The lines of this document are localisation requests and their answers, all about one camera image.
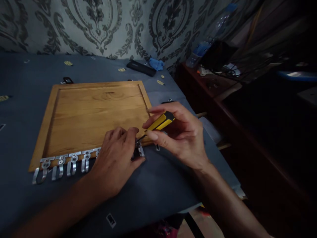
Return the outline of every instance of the blue bedsheet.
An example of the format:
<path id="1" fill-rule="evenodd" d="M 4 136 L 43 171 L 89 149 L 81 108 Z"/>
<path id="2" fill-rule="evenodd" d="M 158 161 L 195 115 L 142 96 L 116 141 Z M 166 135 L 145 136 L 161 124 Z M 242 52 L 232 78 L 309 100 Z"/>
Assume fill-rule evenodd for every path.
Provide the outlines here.
<path id="1" fill-rule="evenodd" d="M 0 131 L 2 232 L 15 229 L 83 176 L 77 170 L 73 177 L 64 175 L 61 180 L 52 182 L 49 174 L 43 184 L 32 185 L 33 174 L 27 172 L 52 85 L 59 84 L 63 77 L 70 77 L 74 83 L 142 80 L 152 106 L 171 98 L 194 113 L 166 69 L 150 77 L 127 68 L 129 60 L 94 58 L 0 53 L 0 95 L 13 96 L 0 102 L 0 124 L 6 124 Z M 65 65 L 66 60 L 73 66 Z M 206 132 L 204 141 L 208 158 L 233 189 L 239 188 L 237 178 Z M 120 194 L 83 219 L 72 235 L 123 234 L 199 203 L 188 168 L 168 151 L 157 152 L 154 145 L 144 148 L 144 152 L 147 161 L 135 171 Z M 106 221 L 109 213 L 117 222 L 113 229 Z"/>

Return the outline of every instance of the black remote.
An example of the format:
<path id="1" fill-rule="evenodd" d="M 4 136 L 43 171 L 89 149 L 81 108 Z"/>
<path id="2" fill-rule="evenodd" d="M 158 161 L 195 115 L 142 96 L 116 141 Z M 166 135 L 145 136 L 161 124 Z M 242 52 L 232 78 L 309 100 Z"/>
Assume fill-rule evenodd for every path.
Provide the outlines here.
<path id="1" fill-rule="evenodd" d="M 147 74 L 148 76 L 151 76 L 151 77 L 153 77 L 156 73 L 155 69 L 145 66 L 143 64 L 140 64 L 134 60 L 130 61 L 126 66 L 130 69 Z"/>

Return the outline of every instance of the forearm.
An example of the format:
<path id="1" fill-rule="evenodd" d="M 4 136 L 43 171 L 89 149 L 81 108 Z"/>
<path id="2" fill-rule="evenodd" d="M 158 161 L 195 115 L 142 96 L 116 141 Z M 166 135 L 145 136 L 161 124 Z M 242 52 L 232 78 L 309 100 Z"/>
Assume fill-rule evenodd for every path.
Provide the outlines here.
<path id="1" fill-rule="evenodd" d="M 28 221 L 13 237 L 57 237 L 61 235 L 103 202 L 104 199 L 95 191 L 88 174 L 64 196 Z"/>
<path id="2" fill-rule="evenodd" d="M 204 205 L 224 233 L 229 229 L 238 237 L 270 237 L 212 164 L 194 172 L 204 190 Z"/>

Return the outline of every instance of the wall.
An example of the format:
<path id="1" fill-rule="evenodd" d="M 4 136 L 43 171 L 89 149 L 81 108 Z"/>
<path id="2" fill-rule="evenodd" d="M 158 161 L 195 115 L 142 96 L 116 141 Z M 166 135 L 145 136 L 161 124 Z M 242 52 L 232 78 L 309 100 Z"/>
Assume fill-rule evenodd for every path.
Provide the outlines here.
<path id="1" fill-rule="evenodd" d="M 223 38 L 258 1 L 235 0 Z M 2 0 L 0 50 L 184 61 L 229 0 Z"/>

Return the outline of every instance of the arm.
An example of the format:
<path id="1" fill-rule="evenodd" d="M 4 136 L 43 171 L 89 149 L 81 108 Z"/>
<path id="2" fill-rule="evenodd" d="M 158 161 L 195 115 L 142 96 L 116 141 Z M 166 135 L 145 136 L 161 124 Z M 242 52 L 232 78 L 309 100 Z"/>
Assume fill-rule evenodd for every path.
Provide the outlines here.
<path id="1" fill-rule="evenodd" d="M 203 189 L 204 205 L 225 237 L 270 237 L 212 164 L 194 173 Z"/>
<path id="2" fill-rule="evenodd" d="M 198 118 L 180 103 L 171 102 L 151 108 L 149 112 L 154 115 L 143 128 L 147 129 L 164 111 L 172 112 L 176 118 L 165 128 L 167 135 L 159 131 L 147 131 L 147 135 L 193 169 L 203 190 L 204 205 L 225 236 L 234 233 L 238 237 L 270 237 L 208 160 Z"/>
<path id="3" fill-rule="evenodd" d="M 57 237 L 102 202 L 117 195 L 133 171 L 145 161 L 145 158 L 131 161 L 138 131 L 120 127 L 108 131 L 91 171 L 13 237 Z"/>

